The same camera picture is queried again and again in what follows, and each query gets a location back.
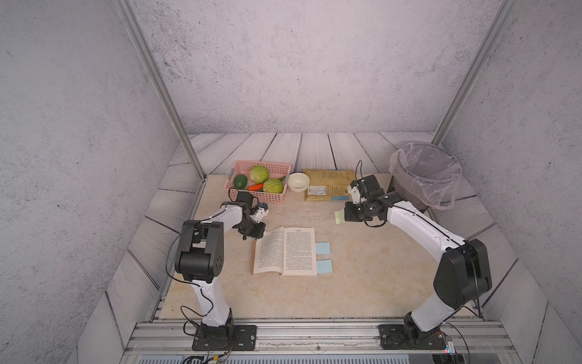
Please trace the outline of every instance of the trash can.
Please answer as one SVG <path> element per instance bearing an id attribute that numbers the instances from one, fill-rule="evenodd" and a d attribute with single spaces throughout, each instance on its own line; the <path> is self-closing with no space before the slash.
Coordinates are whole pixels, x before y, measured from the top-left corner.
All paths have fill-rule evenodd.
<path id="1" fill-rule="evenodd" d="M 411 142 L 390 157 L 395 191 L 417 209 L 448 210 L 453 207 L 461 165 L 446 150 L 429 143 Z"/>

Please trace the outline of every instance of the green vegetable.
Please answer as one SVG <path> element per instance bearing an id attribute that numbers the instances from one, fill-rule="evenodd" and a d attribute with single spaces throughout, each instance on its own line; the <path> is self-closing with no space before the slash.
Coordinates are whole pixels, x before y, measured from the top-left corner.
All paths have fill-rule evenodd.
<path id="1" fill-rule="evenodd" d="M 269 179 L 269 171 L 262 165 L 256 165 L 250 170 L 249 177 L 254 183 L 263 183 Z"/>
<path id="2" fill-rule="evenodd" d="M 269 193 L 283 193 L 283 183 L 276 178 L 272 178 L 263 184 L 262 190 Z"/>
<path id="3" fill-rule="evenodd" d="M 242 190 L 247 186 L 247 177 L 243 174 L 237 175 L 233 180 L 232 184 L 235 186 L 236 189 Z"/>

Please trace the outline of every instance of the open book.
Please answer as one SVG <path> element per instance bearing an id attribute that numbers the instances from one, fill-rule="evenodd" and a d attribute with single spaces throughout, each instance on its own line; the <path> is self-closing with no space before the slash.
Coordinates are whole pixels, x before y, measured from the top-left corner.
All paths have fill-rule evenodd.
<path id="1" fill-rule="evenodd" d="M 317 275 L 314 228 L 280 227 L 257 240 L 253 274 Z"/>

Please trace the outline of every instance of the green lime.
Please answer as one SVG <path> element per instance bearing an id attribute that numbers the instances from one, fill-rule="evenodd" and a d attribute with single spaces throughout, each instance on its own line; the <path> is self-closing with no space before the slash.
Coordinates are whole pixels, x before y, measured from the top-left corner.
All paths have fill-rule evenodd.
<path id="1" fill-rule="evenodd" d="M 248 182 L 247 177 L 243 174 L 239 174 L 234 178 L 232 184 L 235 186 L 237 190 L 242 190 L 247 186 L 247 182 Z"/>

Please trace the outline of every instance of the robotic arm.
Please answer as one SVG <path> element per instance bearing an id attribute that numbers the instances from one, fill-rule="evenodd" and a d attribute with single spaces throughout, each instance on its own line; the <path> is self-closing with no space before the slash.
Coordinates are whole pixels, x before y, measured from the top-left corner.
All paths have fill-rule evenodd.
<path id="1" fill-rule="evenodd" d="M 424 218 L 396 192 L 384 193 L 371 175 L 353 181 L 348 188 L 353 202 L 346 202 L 345 220 L 368 225 L 378 217 L 409 234 L 439 263 L 434 292 L 408 313 L 404 325 L 380 325 L 384 349 L 445 349 L 439 326 L 467 302 L 491 289 L 487 249 L 479 240 L 464 240 Z M 243 239 L 260 239 L 265 231 L 261 219 L 268 207 L 240 191 L 236 201 L 224 202 L 219 211 L 204 220 L 187 220 L 176 251 L 175 269 L 191 283 L 202 309 L 193 350 L 253 350 L 256 326 L 235 326 L 232 311 L 222 294 L 219 275 L 224 260 L 224 234 L 237 228 Z"/>
<path id="2" fill-rule="evenodd" d="M 422 245 L 439 263 L 434 292 L 404 318 L 404 326 L 385 327 L 385 349 L 444 348 L 435 336 L 439 326 L 467 302 L 491 289 L 487 249 L 479 240 L 467 241 L 424 218 L 410 202 L 396 192 L 384 193 L 374 175 L 353 181 L 348 188 L 353 202 L 346 202 L 346 221 L 372 221 L 373 217 L 399 227 Z"/>
<path id="3" fill-rule="evenodd" d="M 236 201 L 222 203 L 220 210 L 204 220 L 187 220 L 176 251 L 175 269 L 184 280 L 191 283 L 202 309 L 202 323 L 197 327 L 194 350 L 226 350 L 233 345 L 237 328 L 252 332 L 252 328 L 235 327 L 232 311 L 222 294 L 219 275 L 224 262 L 224 235 L 230 228 L 237 228 L 243 239 L 250 236 L 260 239 L 265 231 L 261 220 L 269 213 L 266 203 L 252 207 L 253 195 L 239 191 Z M 238 339 L 233 348 L 252 350 L 254 340 Z"/>

